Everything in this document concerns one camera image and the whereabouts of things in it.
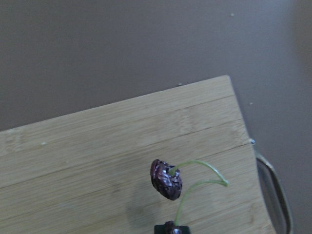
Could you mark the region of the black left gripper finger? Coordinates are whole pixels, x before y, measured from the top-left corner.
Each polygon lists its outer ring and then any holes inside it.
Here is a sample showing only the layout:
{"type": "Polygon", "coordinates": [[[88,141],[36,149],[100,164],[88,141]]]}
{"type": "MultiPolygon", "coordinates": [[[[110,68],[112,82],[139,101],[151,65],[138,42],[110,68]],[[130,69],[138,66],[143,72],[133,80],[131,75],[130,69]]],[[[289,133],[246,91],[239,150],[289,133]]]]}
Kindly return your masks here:
{"type": "Polygon", "coordinates": [[[190,234],[190,228],[188,226],[169,227],[165,224],[155,225],[154,234],[190,234]]]}

